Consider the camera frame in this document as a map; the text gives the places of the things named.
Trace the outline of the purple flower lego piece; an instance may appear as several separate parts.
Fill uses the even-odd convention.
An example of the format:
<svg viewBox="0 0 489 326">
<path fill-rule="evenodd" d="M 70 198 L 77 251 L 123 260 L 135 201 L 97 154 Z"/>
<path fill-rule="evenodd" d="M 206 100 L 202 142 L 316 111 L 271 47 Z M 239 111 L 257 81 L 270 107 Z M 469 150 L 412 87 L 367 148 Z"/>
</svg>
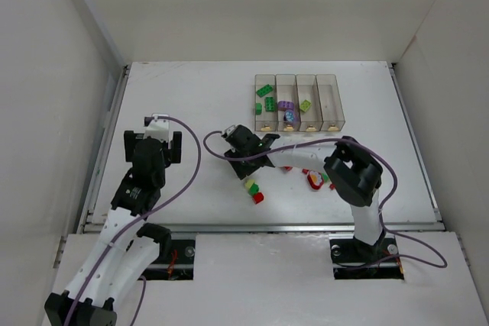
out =
<svg viewBox="0 0 489 326">
<path fill-rule="evenodd" d="M 283 114 L 283 121 L 287 124 L 295 124 L 297 121 L 297 116 L 295 111 L 287 110 Z"/>
</svg>

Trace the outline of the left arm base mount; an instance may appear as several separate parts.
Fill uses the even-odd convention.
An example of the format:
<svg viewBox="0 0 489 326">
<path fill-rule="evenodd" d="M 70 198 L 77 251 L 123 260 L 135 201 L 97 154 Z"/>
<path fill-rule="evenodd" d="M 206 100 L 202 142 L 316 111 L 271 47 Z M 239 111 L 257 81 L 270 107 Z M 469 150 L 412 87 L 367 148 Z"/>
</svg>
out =
<svg viewBox="0 0 489 326">
<path fill-rule="evenodd" d="M 170 229 L 152 223 L 144 224 L 137 236 L 159 245 L 157 259 L 142 273 L 147 280 L 193 280 L 195 239 L 174 237 Z"/>
</svg>

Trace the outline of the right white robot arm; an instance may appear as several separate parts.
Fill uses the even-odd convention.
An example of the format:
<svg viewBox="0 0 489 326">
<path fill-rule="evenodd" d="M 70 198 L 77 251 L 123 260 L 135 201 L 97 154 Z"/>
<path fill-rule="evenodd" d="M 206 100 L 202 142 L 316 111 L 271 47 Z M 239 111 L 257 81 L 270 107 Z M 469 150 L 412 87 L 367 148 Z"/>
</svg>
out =
<svg viewBox="0 0 489 326">
<path fill-rule="evenodd" d="M 312 144 L 300 136 L 265 134 L 259 137 L 243 125 L 228 128 L 222 135 L 231 146 L 224 156 L 239 179 L 269 166 L 290 166 L 327 175 L 339 197 L 351 207 L 354 239 L 365 246 L 378 245 L 385 236 L 379 219 L 381 165 L 355 145 L 355 139 Z"/>
</svg>

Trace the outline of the clear container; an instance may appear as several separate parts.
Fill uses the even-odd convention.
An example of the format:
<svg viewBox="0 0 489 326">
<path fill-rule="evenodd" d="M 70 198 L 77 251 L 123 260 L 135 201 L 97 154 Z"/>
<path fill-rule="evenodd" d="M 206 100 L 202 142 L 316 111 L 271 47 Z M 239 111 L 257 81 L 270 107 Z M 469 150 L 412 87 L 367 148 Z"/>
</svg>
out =
<svg viewBox="0 0 489 326">
<path fill-rule="evenodd" d="M 300 118 L 296 76 L 291 74 L 276 75 L 276 95 L 278 130 L 285 132 L 298 131 Z"/>
<path fill-rule="evenodd" d="M 316 83 L 322 115 L 321 131 L 341 131 L 345 125 L 345 115 L 336 75 L 317 74 Z"/>
<path fill-rule="evenodd" d="M 322 116 L 319 108 L 319 94 L 316 76 L 313 74 L 297 74 L 296 89 L 299 101 L 300 128 L 301 132 L 318 132 L 322 125 Z M 300 103 L 304 99 L 312 102 L 307 113 L 300 111 Z"/>
<path fill-rule="evenodd" d="M 263 98 L 260 98 L 256 94 L 256 90 L 261 88 L 262 86 L 265 86 L 266 84 L 270 84 L 273 86 L 274 90 L 264 96 Z M 265 107 L 264 107 L 264 98 L 265 97 L 274 97 L 275 102 L 276 102 L 276 111 L 274 112 L 266 112 Z M 261 103 L 263 107 L 263 111 L 261 115 L 256 115 L 254 113 L 254 129 L 256 131 L 261 131 L 261 132 L 270 132 L 270 131 L 275 131 L 277 129 L 277 95 L 276 95 L 276 78 L 275 75 L 273 74 L 257 74 L 254 77 L 254 97 L 255 97 L 255 104 L 256 103 Z"/>
</svg>

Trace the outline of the aluminium rail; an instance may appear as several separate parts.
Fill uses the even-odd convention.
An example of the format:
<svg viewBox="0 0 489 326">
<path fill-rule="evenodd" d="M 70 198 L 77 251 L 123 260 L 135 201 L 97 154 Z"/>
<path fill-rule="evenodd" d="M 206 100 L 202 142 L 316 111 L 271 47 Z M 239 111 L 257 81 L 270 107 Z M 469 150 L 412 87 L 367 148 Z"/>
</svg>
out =
<svg viewBox="0 0 489 326">
<path fill-rule="evenodd" d="M 162 224 L 177 233 L 238 234 L 238 233 L 351 233 L 353 224 Z M 387 224 L 392 231 L 444 231 L 445 225 L 433 223 Z"/>
</svg>

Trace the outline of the red square lego brick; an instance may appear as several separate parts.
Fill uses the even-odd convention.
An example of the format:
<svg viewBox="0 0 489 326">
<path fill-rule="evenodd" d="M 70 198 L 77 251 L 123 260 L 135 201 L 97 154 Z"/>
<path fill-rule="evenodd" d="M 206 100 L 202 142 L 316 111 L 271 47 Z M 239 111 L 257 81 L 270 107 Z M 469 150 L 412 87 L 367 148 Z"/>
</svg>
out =
<svg viewBox="0 0 489 326">
<path fill-rule="evenodd" d="M 252 199 L 253 199 L 254 204 L 257 205 L 257 204 L 261 203 L 264 200 L 264 195 L 263 195 L 262 192 L 257 192 L 256 194 L 254 194 L 252 196 Z"/>
</svg>

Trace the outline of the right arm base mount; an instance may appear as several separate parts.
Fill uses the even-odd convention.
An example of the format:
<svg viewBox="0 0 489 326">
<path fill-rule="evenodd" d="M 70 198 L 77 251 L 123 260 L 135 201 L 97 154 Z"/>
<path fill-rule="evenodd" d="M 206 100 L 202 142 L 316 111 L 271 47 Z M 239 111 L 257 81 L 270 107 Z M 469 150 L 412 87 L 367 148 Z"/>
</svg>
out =
<svg viewBox="0 0 489 326">
<path fill-rule="evenodd" d="M 352 238 L 331 238 L 330 256 L 335 280 L 397 279 L 404 280 L 398 258 L 397 242 L 385 237 L 373 247 Z"/>
</svg>

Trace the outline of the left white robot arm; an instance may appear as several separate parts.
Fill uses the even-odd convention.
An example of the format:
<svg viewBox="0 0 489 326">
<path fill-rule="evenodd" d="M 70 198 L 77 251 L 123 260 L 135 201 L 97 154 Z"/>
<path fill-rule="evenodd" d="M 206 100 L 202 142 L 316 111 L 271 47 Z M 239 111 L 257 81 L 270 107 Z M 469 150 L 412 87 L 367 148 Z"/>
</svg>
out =
<svg viewBox="0 0 489 326">
<path fill-rule="evenodd" d="M 147 222 L 161 197 L 165 169 L 181 161 L 182 134 L 170 142 L 124 133 L 131 164 L 111 202 L 96 244 L 76 275 L 44 305 L 52 325 L 114 325 L 117 310 L 144 269 L 171 245 L 170 231 Z"/>
</svg>

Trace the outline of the purple rounded lego brick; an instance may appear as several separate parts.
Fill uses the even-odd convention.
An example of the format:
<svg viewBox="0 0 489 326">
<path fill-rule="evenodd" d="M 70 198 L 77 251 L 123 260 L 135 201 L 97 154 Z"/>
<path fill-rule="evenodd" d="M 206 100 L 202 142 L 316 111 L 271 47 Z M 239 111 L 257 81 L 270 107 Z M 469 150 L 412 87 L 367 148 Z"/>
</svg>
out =
<svg viewBox="0 0 489 326">
<path fill-rule="evenodd" d="M 295 109 L 295 105 L 291 101 L 281 100 L 277 103 L 277 110 L 278 111 L 287 111 L 287 110 L 294 111 L 294 109 Z"/>
</svg>

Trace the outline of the pale yellow lego brick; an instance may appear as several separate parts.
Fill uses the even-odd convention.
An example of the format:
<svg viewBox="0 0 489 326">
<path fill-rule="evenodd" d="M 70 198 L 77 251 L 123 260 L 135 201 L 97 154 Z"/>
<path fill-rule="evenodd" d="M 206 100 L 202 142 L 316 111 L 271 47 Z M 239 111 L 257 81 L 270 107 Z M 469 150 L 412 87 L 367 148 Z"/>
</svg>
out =
<svg viewBox="0 0 489 326">
<path fill-rule="evenodd" d="M 255 180 L 254 179 L 248 179 L 244 186 L 247 190 L 249 190 L 253 185 L 255 184 Z"/>
</svg>

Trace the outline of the green lego plate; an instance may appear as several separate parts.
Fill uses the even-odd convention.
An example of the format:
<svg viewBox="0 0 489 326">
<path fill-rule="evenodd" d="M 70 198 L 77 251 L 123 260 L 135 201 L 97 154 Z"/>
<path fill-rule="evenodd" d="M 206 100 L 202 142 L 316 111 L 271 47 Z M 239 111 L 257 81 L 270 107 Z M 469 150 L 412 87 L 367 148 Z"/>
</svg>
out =
<svg viewBox="0 0 489 326">
<path fill-rule="evenodd" d="M 264 98 L 264 107 L 266 112 L 276 111 L 276 102 L 274 97 L 268 96 Z"/>
</svg>

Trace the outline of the light green lego brick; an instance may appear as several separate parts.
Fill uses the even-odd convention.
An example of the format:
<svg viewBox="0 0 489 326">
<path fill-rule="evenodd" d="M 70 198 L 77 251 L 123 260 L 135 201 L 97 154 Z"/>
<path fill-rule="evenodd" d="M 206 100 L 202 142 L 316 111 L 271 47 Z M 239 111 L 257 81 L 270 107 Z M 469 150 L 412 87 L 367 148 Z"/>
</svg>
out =
<svg viewBox="0 0 489 326">
<path fill-rule="evenodd" d="M 311 106 L 312 106 L 312 102 L 310 100 L 308 100 L 308 99 L 304 99 L 300 103 L 300 111 L 302 113 L 307 113 L 308 110 L 310 110 Z"/>
</svg>

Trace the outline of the long green lego brick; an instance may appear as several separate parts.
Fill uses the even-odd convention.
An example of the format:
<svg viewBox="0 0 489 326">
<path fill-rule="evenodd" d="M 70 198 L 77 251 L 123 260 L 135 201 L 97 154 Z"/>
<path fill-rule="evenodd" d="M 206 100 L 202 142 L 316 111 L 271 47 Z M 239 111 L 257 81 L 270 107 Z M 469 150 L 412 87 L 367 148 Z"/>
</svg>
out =
<svg viewBox="0 0 489 326">
<path fill-rule="evenodd" d="M 271 86 L 270 84 L 266 84 L 265 86 L 262 86 L 261 88 L 257 89 L 256 94 L 260 98 L 263 98 L 267 94 L 271 93 L 273 90 L 274 90 L 273 86 Z"/>
</svg>

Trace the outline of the small green lego brick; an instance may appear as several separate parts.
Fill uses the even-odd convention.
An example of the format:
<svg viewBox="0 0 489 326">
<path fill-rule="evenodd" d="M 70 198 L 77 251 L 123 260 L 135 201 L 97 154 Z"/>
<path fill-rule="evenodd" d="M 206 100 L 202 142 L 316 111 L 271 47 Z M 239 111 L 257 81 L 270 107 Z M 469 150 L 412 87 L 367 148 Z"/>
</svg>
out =
<svg viewBox="0 0 489 326">
<path fill-rule="evenodd" d="M 248 190 L 250 195 L 256 195 L 257 193 L 259 193 L 259 191 L 260 191 L 259 186 L 256 184 L 253 184 Z"/>
</svg>

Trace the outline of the red flower lego piece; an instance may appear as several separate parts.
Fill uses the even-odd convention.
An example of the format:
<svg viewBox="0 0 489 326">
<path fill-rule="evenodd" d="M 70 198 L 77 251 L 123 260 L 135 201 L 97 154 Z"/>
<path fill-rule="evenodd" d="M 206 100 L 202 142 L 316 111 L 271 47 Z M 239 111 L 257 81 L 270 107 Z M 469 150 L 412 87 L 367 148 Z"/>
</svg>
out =
<svg viewBox="0 0 489 326">
<path fill-rule="evenodd" d="M 312 190 L 318 191 L 325 183 L 324 177 L 321 173 L 310 170 L 306 174 L 307 181 Z"/>
</svg>

